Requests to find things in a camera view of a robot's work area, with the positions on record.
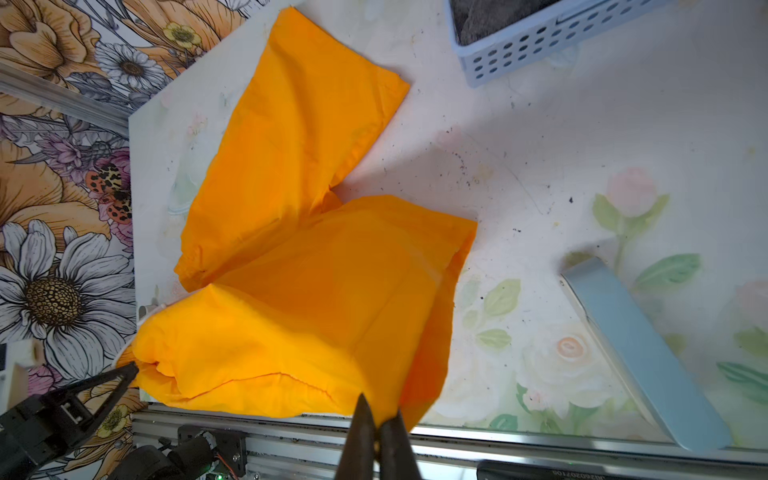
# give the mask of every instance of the metal frame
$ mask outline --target metal frame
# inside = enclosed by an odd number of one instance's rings
[[[128,137],[132,111],[106,105],[1,62],[0,91]]]
[[[275,420],[151,404],[134,414],[134,443],[159,445],[160,437],[175,439],[186,424],[245,432],[250,478],[333,478],[349,420],[324,415]],[[424,478],[441,480],[476,478],[482,460],[667,480],[768,478],[768,453],[756,450],[725,449],[697,458],[659,443],[427,425],[412,430],[411,443]]]

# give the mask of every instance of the white daisy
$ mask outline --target white daisy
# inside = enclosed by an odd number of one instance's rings
[[[35,337],[45,358],[66,380],[101,372],[136,333],[134,278],[124,272],[127,257],[105,257],[102,234],[78,237],[64,229],[66,248],[54,272],[55,237],[40,220],[28,231],[17,223],[2,227],[5,250],[15,271],[0,267],[0,343]]]
[[[96,46],[96,60],[109,78],[131,88],[159,90],[168,80],[155,60],[130,45],[100,42]]]

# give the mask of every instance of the yellow flower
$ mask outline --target yellow flower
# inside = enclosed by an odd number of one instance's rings
[[[45,162],[13,163],[31,155],[26,147],[0,141],[0,226],[14,222],[26,228],[30,220],[42,220],[53,230],[60,252],[65,248],[65,227],[78,235],[94,232],[109,238],[109,224],[99,220],[98,203],[83,187],[59,177]],[[4,249],[0,235],[0,251]],[[0,257],[0,266],[7,266],[2,265],[4,258]]]
[[[246,20],[217,0],[124,0],[124,4],[141,22],[123,23],[153,45],[139,50],[171,78]]]
[[[109,397],[118,385],[119,380],[112,380],[93,389],[80,392],[78,397],[90,412],[96,412],[102,403]],[[94,478],[102,478],[112,473],[115,467],[131,451],[133,434],[131,433],[131,413],[138,412],[147,407],[147,404],[139,400],[139,389],[128,389],[120,402],[107,415],[96,435],[88,440],[65,467],[65,472],[76,468],[104,461],[94,475]]]
[[[0,2],[0,61],[64,88],[78,91],[65,80],[75,72],[104,74],[95,55],[99,37],[88,15],[63,0]],[[40,117],[51,110],[0,94],[0,113]]]
[[[182,48],[192,48],[197,45],[200,46],[203,40],[198,34],[194,32],[192,27],[187,25],[179,25],[176,22],[171,22],[163,28],[165,38],[172,41],[176,45]]]

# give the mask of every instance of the blue plastic basket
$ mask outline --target blue plastic basket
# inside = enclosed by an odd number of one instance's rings
[[[470,45],[458,44],[451,0],[445,10],[451,45],[470,87],[517,70],[670,0],[560,0]]]

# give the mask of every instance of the dark gray cloth in basket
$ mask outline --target dark gray cloth in basket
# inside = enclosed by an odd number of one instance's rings
[[[458,43],[469,45],[558,0],[452,0]]]

